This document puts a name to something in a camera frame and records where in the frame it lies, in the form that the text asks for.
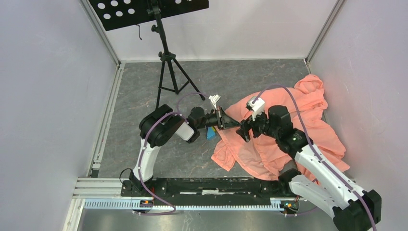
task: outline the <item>white wall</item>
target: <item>white wall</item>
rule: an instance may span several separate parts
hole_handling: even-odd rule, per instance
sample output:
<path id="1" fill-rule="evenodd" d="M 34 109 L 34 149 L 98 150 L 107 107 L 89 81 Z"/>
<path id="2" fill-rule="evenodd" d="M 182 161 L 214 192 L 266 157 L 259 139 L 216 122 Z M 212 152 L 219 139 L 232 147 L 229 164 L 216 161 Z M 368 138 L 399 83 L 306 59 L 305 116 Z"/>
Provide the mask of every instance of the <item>white wall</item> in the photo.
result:
<path id="1" fill-rule="evenodd" d="M 336 0 L 210 0 L 209 9 L 163 19 L 179 59 L 305 58 Z M 122 60 L 158 60 L 153 22 L 108 31 Z"/>
<path id="2" fill-rule="evenodd" d="M 406 230 L 408 1 L 346 1 L 311 61 L 350 174 L 382 196 L 379 230 Z"/>
<path id="3" fill-rule="evenodd" d="M 115 65 L 78 0 L 0 9 L 0 230 L 58 231 Z"/>

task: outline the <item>gray floor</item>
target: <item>gray floor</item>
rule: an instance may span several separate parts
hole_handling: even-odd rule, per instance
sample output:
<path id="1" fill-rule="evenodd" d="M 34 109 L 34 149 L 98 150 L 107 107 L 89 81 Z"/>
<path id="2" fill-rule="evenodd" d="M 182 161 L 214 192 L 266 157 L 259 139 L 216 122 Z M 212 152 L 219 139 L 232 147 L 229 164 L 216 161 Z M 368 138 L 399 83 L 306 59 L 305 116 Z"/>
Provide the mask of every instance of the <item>gray floor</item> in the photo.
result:
<path id="1" fill-rule="evenodd" d="M 243 97 L 262 90 L 269 83 L 293 87 L 308 74 L 303 60 L 244 60 L 181 62 L 197 87 L 208 95 L 219 94 L 219 105 L 227 109 Z M 161 63 L 126 64 L 115 104 L 115 111 L 103 153 L 100 178 L 117 178 L 120 172 L 133 168 L 140 149 L 140 121 L 154 110 Z M 176 79 L 182 86 L 186 79 L 174 65 Z M 172 88 L 165 70 L 164 87 Z M 188 85 L 180 95 L 162 91 L 161 104 L 176 108 L 178 99 L 194 92 Z M 208 100 L 199 96 L 185 98 L 180 110 L 186 116 L 195 106 L 211 110 Z M 159 153 L 154 166 L 156 177 L 233 177 L 248 176 L 239 164 L 230 172 L 220 168 L 210 157 L 220 137 L 208 141 L 201 135 L 193 144 L 174 136 Z"/>

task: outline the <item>tripod leg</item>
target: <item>tripod leg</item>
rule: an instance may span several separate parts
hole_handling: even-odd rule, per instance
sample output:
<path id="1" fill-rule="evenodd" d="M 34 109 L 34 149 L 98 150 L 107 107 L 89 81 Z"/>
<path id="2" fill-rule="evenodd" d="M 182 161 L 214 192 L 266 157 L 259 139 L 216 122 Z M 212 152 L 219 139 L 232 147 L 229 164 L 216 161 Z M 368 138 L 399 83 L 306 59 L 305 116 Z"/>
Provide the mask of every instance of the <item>tripod leg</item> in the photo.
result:
<path id="1" fill-rule="evenodd" d="M 201 93 L 200 90 L 198 90 L 198 88 L 196 87 L 196 85 L 192 82 L 192 80 L 190 79 L 189 75 L 187 74 L 187 72 L 184 71 L 183 67 L 181 67 L 180 63 L 177 61 L 177 59 L 173 59 L 174 63 L 178 66 L 178 68 L 180 69 L 180 71 L 184 74 L 184 76 L 187 78 L 187 80 L 191 83 L 192 87 L 195 89 L 196 92 Z"/>
<path id="2" fill-rule="evenodd" d="M 157 101 L 156 101 L 156 109 L 159 108 L 160 105 L 160 93 L 162 92 L 162 84 L 163 84 L 163 75 L 165 73 L 165 62 L 162 62 L 162 70 L 160 71 L 160 81 L 159 81 L 159 92 L 157 93 Z"/>
<path id="3" fill-rule="evenodd" d="M 179 94 L 179 88 L 177 87 L 176 77 L 174 76 L 173 65 L 171 64 L 171 60 L 167 61 L 168 69 L 170 71 L 171 81 L 173 82 L 174 92 L 176 95 Z"/>

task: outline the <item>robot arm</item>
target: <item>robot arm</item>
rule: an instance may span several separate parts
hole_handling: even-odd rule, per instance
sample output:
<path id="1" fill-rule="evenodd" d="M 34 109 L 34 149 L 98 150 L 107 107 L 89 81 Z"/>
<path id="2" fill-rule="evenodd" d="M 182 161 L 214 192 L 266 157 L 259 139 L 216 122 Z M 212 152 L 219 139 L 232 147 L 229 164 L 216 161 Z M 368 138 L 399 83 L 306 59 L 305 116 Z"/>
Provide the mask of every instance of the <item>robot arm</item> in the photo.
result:
<path id="1" fill-rule="evenodd" d="M 368 205 L 374 222 L 380 221 L 381 197 L 375 190 L 365 191 L 339 171 L 316 145 L 309 145 L 305 133 L 293 128 L 286 107 L 270 107 L 267 117 L 264 113 L 265 102 L 260 98 L 253 102 L 254 99 L 253 97 L 247 104 L 253 114 L 241 121 L 236 132 L 246 142 L 251 138 L 249 130 L 252 130 L 254 138 L 261 134 L 275 138 L 279 148 L 309 170 L 321 184 L 317 185 L 299 171 L 291 169 L 279 176 L 286 190 L 322 209 L 341 231 L 371 228 L 369 217 L 359 197 Z"/>
<path id="2" fill-rule="evenodd" d="M 153 166 L 158 152 L 174 134 L 191 143 L 200 135 L 198 131 L 200 128 L 240 127 L 236 132 L 247 142 L 251 139 L 250 130 L 254 138 L 261 134 L 275 138 L 277 145 L 284 153 L 306 167 L 319 180 L 320 185 L 317 185 L 296 169 L 288 170 L 279 176 L 283 191 L 291 191 L 318 206 L 333 219 L 340 231 L 365 231 L 371 228 L 369 217 L 359 197 L 368 205 L 374 222 L 380 221 L 381 197 L 378 193 L 375 190 L 367 192 L 356 185 L 339 171 L 316 145 L 309 145 L 306 134 L 293 127 L 290 114 L 285 106 L 270 107 L 267 116 L 264 112 L 265 102 L 260 98 L 253 102 L 255 98 L 252 98 L 247 108 L 252 110 L 253 114 L 238 123 L 226 115 L 222 108 L 216 106 L 218 99 L 219 96 L 210 97 L 214 107 L 212 113 L 205 115 L 201 107 L 195 107 L 191 110 L 187 122 L 180 115 L 171 115 L 154 127 L 147 138 L 148 146 L 145 147 L 141 160 L 142 179 L 134 176 L 133 173 L 130 176 L 137 188 L 141 189 L 138 184 L 140 180 L 145 182 L 153 177 Z M 142 147 L 145 144 L 146 133 L 153 124 L 169 112 L 172 112 L 172 109 L 165 104 L 142 120 L 139 126 Z"/>
<path id="3" fill-rule="evenodd" d="M 187 122 L 180 115 L 171 115 L 153 129 L 148 137 L 148 146 L 145 147 L 140 165 L 143 182 L 153 177 L 153 167 L 160 148 L 167 143 L 174 134 L 178 135 L 187 143 L 192 143 L 200 136 L 198 129 L 218 127 L 218 129 L 223 130 L 239 126 L 239 122 L 229 117 L 221 107 L 217 107 L 219 98 L 219 95 L 210 96 L 210 101 L 214 108 L 211 113 L 205 115 L 203 108 L 195 107 L 191 110 Z M 164 104 L 146 116 L 139 124 L 142 148 L 139 152 L 138 163 L 145 144 L 147 132 L 156 121 L 172 111 L 173 109 L 167 104 Z M 134 167 L 133 172 L 138 172 L 138 165 Z M 138 174 L 134 175 L 134 177 L 140 180 Z"/>

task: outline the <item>cable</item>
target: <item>cable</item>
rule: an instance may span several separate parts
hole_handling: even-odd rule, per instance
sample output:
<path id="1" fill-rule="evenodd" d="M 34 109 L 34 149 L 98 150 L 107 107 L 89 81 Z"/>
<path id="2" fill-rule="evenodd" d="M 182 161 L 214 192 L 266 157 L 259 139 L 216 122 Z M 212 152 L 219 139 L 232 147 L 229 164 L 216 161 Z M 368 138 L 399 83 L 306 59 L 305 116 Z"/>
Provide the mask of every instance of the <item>cable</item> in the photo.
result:
<path id="1" fill-rule="evenodd" d="M 314 208 L 311 209 L 311 210 L 308 210 L 308 211 L 306 211 L 306 212 L 296 213 L 296 214 L 283 214 L 283 213 L 281 213 L 281 214 L 285 215 L 285 217 L 297 217 L 297 216 L 309 214 L 309 213 L 315 211 L 317 208 L 318 208 L 318 207 L 316 206 L 316 207 L 314 207 Z"/>
<path id="2" fill-rule="evenodd" d="M 202 95 L 202 96 L 208 98 L 208 95 L 206 95 L 206 94 L 204 94 L 204 93 L 201 93 L 201 92 L 193 92 L 193 93 L 189 93 L 189 94 L 184 95 L 183 97 L 181 97 L 181 98 L 177 101 L 177 106 L 176 106 L 176 108 L 177 108 L 177 111 L 178 111 L 180 114 L 181 114 L 180 109 L 179 109 L 180 102 L 181 102 L 182 99 L 186 98 L 186 97 L 189 96 L 189 95 Z"/>
<path id="3" fill-rule="evenodd" d="M 160 198 L 159 196 L 157 196 L 156 194 L 154 194 L 154 193 L 153 193 L 152 191 L 150 191 L 149 188 L 146 186 L 146 184 L 144 183 L 143 178 L 142 178 L 142 176 L 141 176 L 141 170 L 140 170 L 140 169 L 141 169 L 141 160 L 142 160 L 142 158 L 143 158 L 144 151 L 146 150 L 146 147 L 147 147 L 147 144 L 148 144 L 148 142 L 147 142 L 148 137 L 150 136 L 150 133 L 153 131 L 153 129 L 154 129 L 158 124 L 160 124 L 165 118 L 167 118 L 168 116 L 171 116 L 171 115 L 181 115 L 181 112 L 179 111 L 179 108 L 178 108 L 178 107 L 179 107 L 179 104 L 180 104 L 180 102 L 181 102 L 181 100 L 184 99 L 185 97 L 189 96 L 189 95 L 194 95 L 194 94 L 199 94 L 199 95 L 202 95 L 202 96 L 205 96 L 205 97 L 208 98 L 208 96 L 207 96 L 206 94 L 203 94 L 203 93 L 200 93 L 200 92 L 193 92 L 193 93 L 190 93 L 190 94 L 187 94 L 187 95 L 184 95 L 183 97 L 181 97 L 181 98 L 178 100 L 178 102 L 177 102 L 177 111 L 176 111 L 176 112 L 170 112 L 170 113 L 165 114 L 163 117 L 161 117 L 160 119 L 158 119 L 158 120 L 152 125 L 152 127 L 149 129 L 149 131 L 146 133 L 146 137 L 144 138 L 144 144 L 143 144 L 143 147 L 142 147 L 142 151 L 140 152 L 140 158 L 139 158 L 139 161 L 138 161 L 138 163 L 137 163 L 137 165 L 138 165 L 138 175 L 139 175 L 139 179 L 140 179 L 140 182 L 141 182 L 143 188 L 144 188 L 152 197 L 154 197 L 154 198 L 156 198 L 157 200 L 159 200 L 159 201 L 165 203 L 166 205 L 172 207 L 173 210 L 172 210 L 172 211 L 168 211 L 168 212 L 160 212 L 160 213 L 139 213 L 140 215 L 143 215 L 143 216 L 159 216 L 159 215 L 172 214 L 172 213 L 174 213 L 174 212 L 176 211 L 176 207 L 175 207 L 174 205 L 172 205 L 171 203 L 167 202 L 166 200 L 164 200 L 164 199 Z"/>
<path id="4" fill-rule="evenodd" d="M 285 87 L 284 85 L 279 84 L 279 83 L 270 84 L 269 86 L 267 86 L 265 89 L 263 89 L 263 90 L 255 97 L 255 99 L 252 101 L 252 103 L 255 103 L 255 101 L 256 101 L 267 89 L 269 89 L 270 87 L 273 87 L 273 86 L 281 87 L 281 88 L 285 89 L 286 92 L 288 92 L 289 96 L 291 97 L 291 99 L 292 99 L 292 101 L 293 101 L 294 107 L 296 108 L 297 116 L 299 117 L 299 121 L 300 121 L 300 123 L 302 124 L 303 132 L 305 132 L 306 140 L 307 140 L 307 143 L 309 144 L 309 147 L 312 149 L 313 153 L 314 153 L 315 156 L 319 159 L 319 161 L 321 161 L 321 163 L 324 164 L 324 166 L 325 166 L 327 169 L 329 169 L 330 172 L 332 172 L 332 173 L 333 173 L 350 191 L 352 191 L 353 194 L 360 200 L 360 202 L 363 204 L 364 209 L 366 210 L 367 215 L 369 216 L 370 223 L 371 223 L 371 226 L 372 226 L 372 230 L 373 230 L 373 231 L 377 231 L 377 228 L 376 228 L 376 226 L 375 226 L 374 218 L 372 217 L 372 214 L 371 214 L 371 212 L 370 212 L 370 209 L 369 209 L 368 205 L 366 204 L 366 202 L 364 201 L 364 199 L 363 199 L 356 191 L 354 191 L 354 188 L 353 188 L 346 180 L 344 180 L 329 164 L 327 164 L 325 161 L 323 161 L 323 158 L 322 158 L 322 157 L 317 153 L 317 151 L 313 148 L 313 144 L 312 144 L 312 141 L 310 140 L 309 134 L 307 133 L 307 129 L 306 129 L 305 123 L 303 122 L 302 117 L 300 116 L 299 107 L 297 106 L 296 100 L 294 99 L 294 97 L 293 97 L 293 95 L 291 94 L 291 92 L 289 91 L 289 89 L 288 89 L 287 87 Z"/>
<path id="5" fill-rule="evenodd" d="M 125 169 L 120 173 L 120 175 L 119 175 L 119 181 L 120 181 L 122 184 L 123 184 L 123 181 L 122 181 L 122 179 L 121 179 L 121 178 L 122 178 L 122 174 L 123 174 L 124 171 L 126 171 L 126 170 L 128 170 L 128 169 L 130 169 L 130 171 L 132 171 L 132 169 L 128 167 L 128 168 L 125 168 Z"/>
<path id="6" fill-rule="evenodd" d="M 298 210 L 294 210 L 294 209 L 292 209 L 292 208 L 290 208 L 290 207 L 288 207 L 288 209 L 291 210 L 291 211 L 293 211 L 293 212 L 295 212 L 295 213 L 297 213 L 297 211 L 298 211 Z"/>

